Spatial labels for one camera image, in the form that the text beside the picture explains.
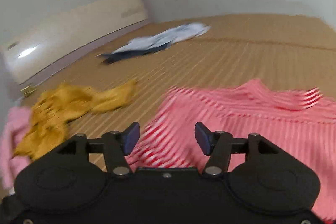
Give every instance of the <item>purple baseboard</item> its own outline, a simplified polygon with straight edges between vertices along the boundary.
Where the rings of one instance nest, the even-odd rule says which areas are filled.
[[[135,31],[145,25],[147,25],[150,21],[148,19],[143,20],[141,22],[137,22],[115,32],[109,33],[101,38],[98,38],[78,49],[75,51],[63,56],[62,58],[58,59],[57,61],[53,62],[43,70],[39,71],[37,74],[30,77],[28,80],[24,81],[20,84],[20,88],[24,88],[28,86],[30,83],[33,85],[39,85],[42,82],[46,81],[48,78],[53,76],[55,73],[59,72],[60,70],[64,69],[71,63],[75,62],[76,60],[80,59],[87,53],[93,51],[94,49],[103,46],[104,44],[121,37],[129,32]]]

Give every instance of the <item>yellow cloth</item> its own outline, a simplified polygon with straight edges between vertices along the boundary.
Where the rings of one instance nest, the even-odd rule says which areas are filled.
[[[31,108],[31,130],[15,148],[15,155],[28,155],[36,160],[68,138],[66,124],[87,112],[107,112],[131,103],[137,81],[104,92],[91,87],[61,84],[42,93]]]

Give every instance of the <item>striped fabric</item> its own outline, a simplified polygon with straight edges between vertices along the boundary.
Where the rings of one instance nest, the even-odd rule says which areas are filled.
[[[128,163],[133,169],[202,170],[208,157],[195,140],[196,122],[237,138],[258,132],[312,168],[321,182],[313,211],[323,219],[336,219],[336,103],[322,98],[319,89],[272,92],[258,79],[234,89],[173,88],[145,127]],[[232,155],[229,171],[244,159]]]

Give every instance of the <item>screw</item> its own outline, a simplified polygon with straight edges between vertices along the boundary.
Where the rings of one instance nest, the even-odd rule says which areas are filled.
[[[124,176],[129,173],[129,169],[127,167],[119,166],[113,169],[113,173],[117,176]]]
[[[210,166],[206,168],[205,173],[207,173],[208,175],[217,176],[222,173],[222,170],[217,166]]]
[[[162,175],[164,178],[171,178],[171,174],[170,173],[164,173],[163,175]]]

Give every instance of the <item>pink garment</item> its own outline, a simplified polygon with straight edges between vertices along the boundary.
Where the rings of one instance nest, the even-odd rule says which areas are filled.
[[[323,219],[336,219],[336,103],[308,92],[272,92],[260,80],[234,89],[170,90],[127,161],[137,166],[190,167],[202,170],[208,160],[198,146],[194,127],[237,138],[257,132],[312,168],[321,182],[313,208]],[[245,161],[232,155],[230,168]]]
[[[4,189],[11,189],[15,177],[31,162],[26,156],[12,158],[14,148],[30,130],[30,114],[31,110],[27,107],[13,107],[8,112],[0,149],[0,167]]]

